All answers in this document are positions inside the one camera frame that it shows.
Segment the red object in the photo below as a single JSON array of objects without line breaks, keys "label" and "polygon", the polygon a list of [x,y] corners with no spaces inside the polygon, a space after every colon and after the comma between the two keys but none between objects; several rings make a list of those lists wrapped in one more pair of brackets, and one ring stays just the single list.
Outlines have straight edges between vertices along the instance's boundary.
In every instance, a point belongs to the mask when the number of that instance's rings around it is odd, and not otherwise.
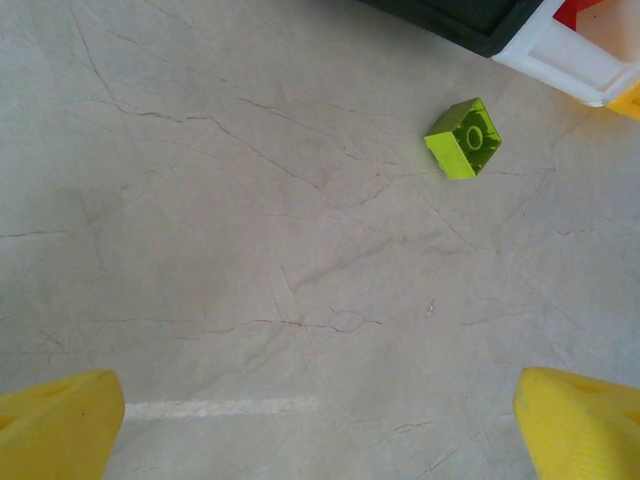
[{"label": "red object", "polygon": [[575,31],[578,26],[578,12],[602,1],[604,0],[567,0],[558,9],[553,18]]}]

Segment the marble floor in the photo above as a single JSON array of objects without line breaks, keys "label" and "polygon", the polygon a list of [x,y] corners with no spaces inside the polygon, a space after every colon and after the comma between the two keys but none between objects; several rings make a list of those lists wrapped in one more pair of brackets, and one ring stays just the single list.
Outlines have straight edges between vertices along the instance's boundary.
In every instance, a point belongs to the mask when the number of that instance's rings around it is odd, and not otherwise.
[{"label": "marble floor", "polygon": [[523,367],[640,385],[640,124],[355,0],[1,5],[0,387],[114,369],[107,479],[533,479]]}]

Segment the lime green lego brick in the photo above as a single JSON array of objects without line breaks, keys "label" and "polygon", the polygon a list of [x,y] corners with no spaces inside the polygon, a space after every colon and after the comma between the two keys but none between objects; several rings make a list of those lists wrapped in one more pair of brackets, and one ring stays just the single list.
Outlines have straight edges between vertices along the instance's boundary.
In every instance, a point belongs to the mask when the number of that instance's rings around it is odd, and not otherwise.
[{"label": "lime green lego brick", "polygon": [[425,136],[427,147],[452,180],[473,178],[502,140],[479,98],[453,105]]},{"label": "lime green lego brick", "polygon": [[452,132],[429,135],[425,140],[427,147],[438,160],[438,165],[451,180],[476,176]]},{"label": "lime green lego brick", "polygon": [[438,121],[431,127],[427,135],[435,135],[438,133],[451,132],[456,128],[462,119],[469,113],[478,98],[467,100],[466,102],[456,103],[447,110]]}]

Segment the white tape line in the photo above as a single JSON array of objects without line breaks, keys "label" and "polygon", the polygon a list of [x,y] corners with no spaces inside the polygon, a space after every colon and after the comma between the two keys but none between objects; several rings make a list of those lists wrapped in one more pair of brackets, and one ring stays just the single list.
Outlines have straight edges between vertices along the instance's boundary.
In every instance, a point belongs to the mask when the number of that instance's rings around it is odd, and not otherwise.
[{"label": "white tape line", "polygon": [[125,420],[163,418],[203,418],[229,415],[264,415],[302,412],[318,408],[316,397],[273,398],[264,400],[205,400],[186,402],[127,403]]}]

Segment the yellow object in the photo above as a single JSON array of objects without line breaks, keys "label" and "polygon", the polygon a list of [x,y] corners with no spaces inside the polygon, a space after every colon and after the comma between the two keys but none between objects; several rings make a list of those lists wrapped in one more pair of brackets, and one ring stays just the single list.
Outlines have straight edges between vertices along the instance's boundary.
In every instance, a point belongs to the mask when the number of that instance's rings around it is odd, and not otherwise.
[{"label": "yellow object", "polygon": [[607,108],[640,120],[640,82],[607,105]]},{"label": "yellow object", "polygon": [[118,378],[104,370],[1,396],[0,479],[102,478],[123,416]]},{"label": "yellow object", "polygon": [[541,480],[640,479],[640,390],[529,368],[513,404]]}]

